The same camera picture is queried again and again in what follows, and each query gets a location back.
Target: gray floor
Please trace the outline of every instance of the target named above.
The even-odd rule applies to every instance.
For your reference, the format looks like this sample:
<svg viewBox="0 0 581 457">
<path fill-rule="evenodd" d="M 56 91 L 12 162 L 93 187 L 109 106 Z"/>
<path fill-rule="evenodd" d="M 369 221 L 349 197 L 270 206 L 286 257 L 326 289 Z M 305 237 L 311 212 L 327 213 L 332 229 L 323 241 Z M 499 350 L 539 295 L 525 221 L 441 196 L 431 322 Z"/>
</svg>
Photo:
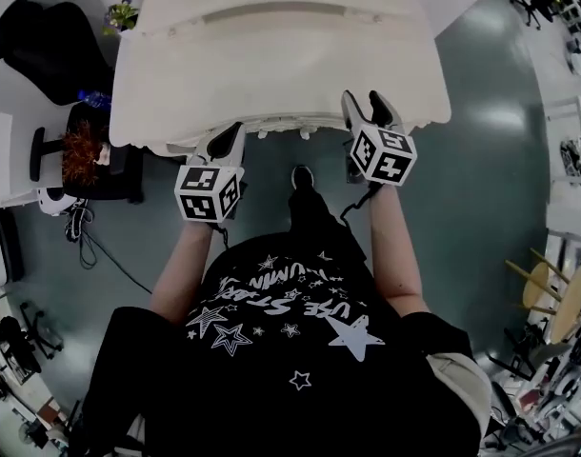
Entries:
<svg viewBox="0 0 581 457">
<path fill-rule="evenodd" d="M 476 352 L 503 350 L 502 328 L 517 327 L 525 318 L 511 307 L 521 280 L 505 270 L 503 259 L 528 266 L 528 248 L 543 248 L 546 240 L 543 110 L 520 25 L 508 0 L 480 0 L 437 39 L 453 117 L 414 134 L 420 156 L 401 192 L 427 302 L 469 332 Z M 230 242 L 288 228 L 293 164 L 312 167 L 334 213 L 358 199 L 363 187 L 345 183 L 341 145 L 347 138 L 335 130 L 307 142 L 296 132 L 272 133 L 263 141 L 250 136 L 249 189 L 228 224 Z M 148 157 L 143 205 L 92 205 L 96 218 L 90 231 L 148 287 L 181 228 L 172 194 L 175 176 L 174 165 Z M 78 247 L 64 238 L 64 219 L 41 214 L 35 205 L 15 213 L 28 273 L 11 298 L 34 301 L 63 335 L 66 348 L 45 364 L 44 378 L 58 401 L 71 407 L 88 387 L 112 311 L 143 307 L 148 294 L 100 253 L 93 270 L 81 269 Z M 369 250 L 366 214 L 353 213 L 351 223 Z M 210 257 L 220 250 L 217 237 Z"/>
</svg>

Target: potted plant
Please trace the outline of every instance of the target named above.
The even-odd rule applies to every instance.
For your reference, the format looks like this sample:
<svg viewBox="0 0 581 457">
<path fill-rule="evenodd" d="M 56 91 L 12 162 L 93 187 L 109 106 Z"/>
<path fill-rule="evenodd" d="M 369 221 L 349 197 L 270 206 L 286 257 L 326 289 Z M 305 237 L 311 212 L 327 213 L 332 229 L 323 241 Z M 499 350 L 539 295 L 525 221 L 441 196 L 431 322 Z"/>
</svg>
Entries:
<svg viewBox="0 0 581 457">
<path fill-rule="evenodd" d="M 138 9 L 131 5 L 131 0 L 122 0 L 120 4 L 111 5 L 104 18 L 102 31 L 113 35 L 126 29 L 133 29 L 138 20 Z"/>
</svg>

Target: bottle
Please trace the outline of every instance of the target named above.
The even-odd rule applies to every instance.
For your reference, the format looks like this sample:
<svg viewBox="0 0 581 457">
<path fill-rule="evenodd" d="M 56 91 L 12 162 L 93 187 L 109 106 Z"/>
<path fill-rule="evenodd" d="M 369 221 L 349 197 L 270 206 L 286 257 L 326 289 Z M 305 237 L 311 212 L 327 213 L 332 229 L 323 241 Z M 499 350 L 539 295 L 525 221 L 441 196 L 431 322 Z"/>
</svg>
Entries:
<svg viewBox="0 0 581 457">
<path fill-rule="evenodd" d="M 107 95 L 106 93 L 101 93 L 100 91 L 87 93 L 84 89 L 80 89 L 77 97 L 80 101 L 87 103 L 90 107 L 110 111 L 112 96 Z"/>
</svg>

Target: leg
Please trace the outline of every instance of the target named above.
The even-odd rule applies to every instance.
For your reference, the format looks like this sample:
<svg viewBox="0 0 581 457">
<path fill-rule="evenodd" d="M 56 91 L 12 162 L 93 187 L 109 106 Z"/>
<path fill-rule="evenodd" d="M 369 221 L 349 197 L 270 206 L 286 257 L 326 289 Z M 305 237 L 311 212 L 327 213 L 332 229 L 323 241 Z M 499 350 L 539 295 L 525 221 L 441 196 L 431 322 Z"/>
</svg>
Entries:
<svg viewBox="0 0 581 457">
<path fill-rule="evenodd" d="M 54 344 L 51 344 L 50 342 L 48 342 L 47 340 L 45 340 L 40 335 L 37 335 L 36 336 L 36 339 L 38 340 L 38 342 L 40 344 L 42 344 L 43 346 L 45 346 L 47 348 L 50 348 L 51 350 L 57 350 L 58 352 L 62 351 L 62 346 L 61 345 L 55 346 Z"/>
<path fill-rule="evenodd" d="M 531 380 L 530 376 L 528 376 L 527 374 L 524 374 L 519 369 L 511 367 L 508 364 L 496 359 L 495 357 L 491 357 L 489 354 L 488 354 L 488 359 L 490 359 L 497 366 L 500 366 L 501 368 L 506 369 L 508 372 L 510 372 L 514 376 L 520 377 L 521 379 L 525 379 L 526 381 Z"/>
<path fill-rule="evenodd" d="M 504 329 L 504 334 L 511 341 L 513 350 L 519 356 L 519 358 L 521 359 L 521 362 L 525 363 L 526 366 L 528 366 L 528 369 L 531 372 L 531 377 L 533 377 L 533 375 L 536 373 L 536 369 L 534 368 L 534 366 L 530 362 L 530 359 L 528 357 L 529 354 L 524 350 L 524 347 L 519 342 L 517 342 L 515 340 L 515 338 L 512 336 L 512 333 L 507 328 Z"/>
<path fill-rule="evenodd" d="M 352 259 L 364 262 L 365 254 L 351 231 L 337 222 L 322 196 L 313 188 L 310 170 L 305 167 L 295 168 L 292 183 L 295 192 L 289 200 L 290 233 L 302 238 L 307 244 L 331 246 L 347 253 Z"/>
<path fill-rule="evenodd" d="M 42 311 L 36 313 L 36 316 L 34 317 L 34 322 L 32 323 L 28 330 L 28 337 L 31 341 L 33 341 L 36 344 L 38 349 L 43 353 L 45 357 L 47 357 L 48 359 L 53 359 L 53 356 L 47 353 L 43 348 L 43 345 L 41 344 L 42 339 L 41 336 L 39 335 L 38 323 L 39 318 L 42 316 L 42 314 L 43 314 Z"/>
<path fill-rule="evenodd" d="M 515 305 L 515 304 L 513 304 L 513 306 L 515 308 L 521 308 L 521 309 L 524 309 L 526 311 L 533 310 L 533 311 L 538 311 L 539 313 L 545 313 L 547 315 L 552 315 L 552 316 L 555 316 L 557 314 L 557 311 L 555 311 L 554 309 L 540 308 L 540 307 L 524 307 L 523 305 Z"/>
<path fill-rule="evenodd" d="M 566 283 L 567 285 L 570 283 L 570 279 L 568 279 L 564 273 L 562 271 L 560 271 L 557 266 L 554 266 L 553 264 L 551 264 L 547 258 L 542 255 L 540 252 L 538 252 L 538 250 L 536 250 L 535 248 L 530 248 L 530 251 L 532 254 L 534 254 L 538 259 L 540 259 L 543 263 L 545 263 L 547 266 L 549 266 L 549 268 L 555 273 L 557 274 L 564 283 Z"/>
<path fill-rule="evenodd" d="M 539 288 L 541 288 L 543 291 L 546 291 L 555 300 L 557 300 L 558 302 L 561 302 L 561 296 L 559 296 L 555 291 L 553 291 L 548 286 L 543 285 L 539 280 L 531 277 L 531 275 L 528 272 L 525 272 L 523 269 L 521 269 L 519 266 L 517 266 L 516 264 L 512 263 L 511 261 L 506 261 L 505 260 L 505 264 L 509 268 L 511 268 L 512 270 L 514 270 L 516 273 L 518 273 L 520 276 L 526 278 L 529 283 L 534 283 Z"/>
<path fill-rule="evenodd" d="M 536 22 L 536 28 L 538 30 L 542 29 L 542 26 L 540 25 L 540 21 L 538 20 L 538 16 L 536 15 L 536 10 L 535 9 L 530 9 L 530 15 L 532 16 L 532 18 L 534 19 L 534 22 Z"/>
<path fill-rule="evenodd" d="M 296 189 L 290 197 L 289 207 L 291 232 L 316 232 L 339 226 L 320 193 L 312 187 Z"/>
<path fill-rule="evenodd" d="M 307 235 L 319 235 L 340 227 L 329 213 L 324 199 L 313 188 L 313 175 L 305 166 L 292 172 L 294 193 L 290 197 L 290 231 Z"/>
</svg>

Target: stool leg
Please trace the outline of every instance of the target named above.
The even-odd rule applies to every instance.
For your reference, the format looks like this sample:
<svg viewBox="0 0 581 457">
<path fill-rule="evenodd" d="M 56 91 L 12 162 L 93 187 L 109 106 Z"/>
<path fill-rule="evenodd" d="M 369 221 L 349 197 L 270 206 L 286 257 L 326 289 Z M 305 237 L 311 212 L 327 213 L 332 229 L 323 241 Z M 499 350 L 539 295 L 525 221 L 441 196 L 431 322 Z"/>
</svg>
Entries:
<svg viewBox="0 0 581 457">
<path fill-rule="evenodd" d="M 540 259 L 543 263 L 545 263 L 547 266 L 549 266 L 549 269 L 552 270 L 555 274 L 557 274 L 564 283 L 566 283 L 567 285 L 570 283 L 570 279 L 568 279 L 564 275 L 564 273 L 557 268 L 557 266 L 554 266 L 553 264 L 551 264 L 544 255 L 542 255 L 540 252 L 538 252 L 534 248 L 530 248 L 530 250 L 531 250 L 532 254 L 534 254 L 538 259 Z"/>
<path fill-rule="evenodd" d="M 555 311 L 554 309 L 548 309 L 548 308 L 540 308 L 540 307 L 524 307 L 523 305 L 513 305 L 516 308 L 521 308 L 521 309 L 526 309 L 527 311 L 530 311 L 531 309 L 533 309 L 534 311 L 538 311 L 539 313 L 546 313 L 548 315 L 552 315 L 555 316 L 557 314 L 557 311 Z"/>
<path fill-rule="evenodd" d="M 517 266 L 516 264 L 512 263 L 511 261 L 504 261 L 505 264 L 511 268 L 512 270 L 514 270 L 517 274 L 519 274 L 520 276 L 526 278 L 529 282 L 534 283 L 535 285 L 537 285 L 539 288 L 541 288 L 543 291 L 546 291 L 551 297 L 553 297 L 555 300 L 557 300 L 558 302 L 561 302 L 561 296 L 559 296 L 555 291 L 553 291 L 551 288 L 549 288 L 548 286 L 543 285 L 540 281 L 538 281 L 537 279 L 534 279 L 530 276 L 530 274 L 528 272 L 525 272 L 523 269 L 521 269 L 519 266 Z"/>
</svg>

